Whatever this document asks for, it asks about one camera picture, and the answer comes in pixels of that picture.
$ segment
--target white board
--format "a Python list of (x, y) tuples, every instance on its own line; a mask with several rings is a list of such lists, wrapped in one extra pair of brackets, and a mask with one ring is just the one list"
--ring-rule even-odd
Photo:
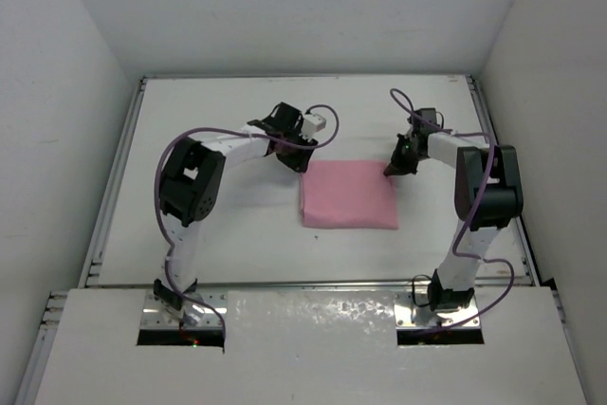
[[(388, 95), (391, 87), (407, 92), (416, 107), (436, 107), (451, 128), (480, 130), (463, 76), (150, 80), (99, 284), (144, 285), (158, 275), (167, 245), (154, 217), (154, 173), (162, 150), (178, 134), (197, 126), (239, 128), (280, 101), (300, 109), (328, 103), (340, 113), (340, 134), (312, 159), (387, 162), (396, 134), (409, 127), (407, 115)], [(333, 121), (323, 114), (330, 131)], [(397, 177), (399, 230), (312, 230), (301, 225), (298, 175), (273, 156), (247, 162), (224, 175), (215, 209), (204, 221), (208, 235), (198, 245), (199, 281), (375, 281), (432, 274), (457, 224), (454, 177), (453, 169), (431, 160), (420, 165), (418, 175)], [(508, 258), (524, 276), (523, 255), (518, 235), (508, 228), (487, 257)], [(482, 266), (479, 277), (507, 274), (502, 265)]]
[(548, 288), (513, 289), (484, 345), (408, 347), (390, 292), (232, 292), (225, 355), (136, 346), (144, 294), (70, 292), (36, 405), (585, 403)]

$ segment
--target white wall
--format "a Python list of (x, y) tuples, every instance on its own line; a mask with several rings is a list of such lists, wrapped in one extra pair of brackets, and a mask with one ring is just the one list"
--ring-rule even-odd
[(593, 403), (607, 403), (606, 31), (606, 0), (516, 0), (483, 78), (500, 140), (518, 147), (524, 219)]
[(0, 404), (78, 282), (131, 90), (80, 0), (0, 0)]
[(83, 0), (131, 75), (480, 70), (512, 0)]

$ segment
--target black joint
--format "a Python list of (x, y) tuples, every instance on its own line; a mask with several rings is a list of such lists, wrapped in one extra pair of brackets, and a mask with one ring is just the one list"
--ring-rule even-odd
[(154, 295), (177, 312), (180, 311), (183, 306), (183, 299), (163, 285), (160, 279), (154, 280)]
[[(276, 105), (272, 113), (263, 120), (252, 120), (248, 123), (261, 128), (267, 135), (276, 139), (282, 139), (291, 144), (314, 147), (318, 145), (315, 139), (303, 138), (302, 125), (304, 116), (302, 112), (293, 106), (281, 102)], [(312, 157), (313, 149), (298, 149), (285, 146), (276, 141), (271, 141), (267, 149), (268, 154), (275, 153), (276, 157), (288, 168), (296, 173), (305, 173)]]
[(384, 175), (415, 175), (420, 156), (415, 150), (414, 142), (404, 135), (396, 135), (398, 142), (390, 157), (390, 163)]
[(390, 164), (384, 170), (384, 175), (414, 175), (417, 173), (417, 165), (421, 160), (428, 158), (428, 136), (435, 133), (438, 128), (436, 122), (436, 110), (434, 108), (421, 108), (415, 113), (430, 125), (420, 119), (410, 116), (409, 123), (411, 132), (405, 135), (397, 135), (398, 142), (392, 152)]
[[(468, 217), (481, 187), (488, 152), (476, 147), (457, 150), (455, 170), (455, 211), (460, 220)], [(523, 211), (523, 189), (516, 150), (512, 146), (496, 146), (490, 177), (480, 206), (474, 214), (470, 230), (483, 227), (505, 228)]]
[(474, 297), (474, 288), (466, 291), (453, 291), (445, 289), (438, 278), (438, 271), (435, 269), (432, 280), (428, 285), (428, 303), (430, 310), (454, 311), (469, 306)]
[[(219, 193), (226, 158), (200, 141), (179, 141), (162, 170), (160, 209), (181, 220), (184, 227), (204, 219), (211, 212)], [(194, 179), (185, 170), (197, 170)]]

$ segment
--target folded pink towel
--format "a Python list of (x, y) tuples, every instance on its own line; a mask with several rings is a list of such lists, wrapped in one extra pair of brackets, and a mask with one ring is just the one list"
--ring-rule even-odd
[(395, 188), (374, 160), (313, 160), (302, 175), (303, 225), (398, 229)]

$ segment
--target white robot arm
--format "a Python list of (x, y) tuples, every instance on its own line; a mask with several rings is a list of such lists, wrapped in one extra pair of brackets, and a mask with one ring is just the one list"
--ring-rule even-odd
[[(181, 312), (183, 293), (195, 291), (193, 262), (200, 221), (215, 205), (223, 173), (247, 160), (270, 154), (296, 173), (304, 173), (318, 145), (314, 134), (325, 125), (326, 120), (317, 114), (302, 113), (280, 103), (263, 120), (252, 120), (243, 126), (237, 132), (240, 136), (225, 135), (205, 141), (185, 137), (175, 144), (162, 168), (158, 195), (163, 225), (175, 245), (154, 282), (157, 298), (173, 311)], [(289, 147), (285, 141), (305, 148)], [(165, 270), (169, 261), (171, 280)]]
[(499, 230), (523, 210), (518, 161), (514, 147), (495, 146), (490, 164), (491, 180), (467, 226), (466, 220), (484, 179), (489, 145), (441, 131), (433, 108), (422, 108), (415, 113), (417, 117), (409, 119), (411, 129), (407, 135), (398, 135), (384, 174), (416, 174), (419, 161), (427, 158), (437, 159), (456, 170), (454, 203), (459, 222), (447, 256), (434, 271), (428, 287), (430, 309), (452, 311), (469, 305), (479, 260), (485, 258)]

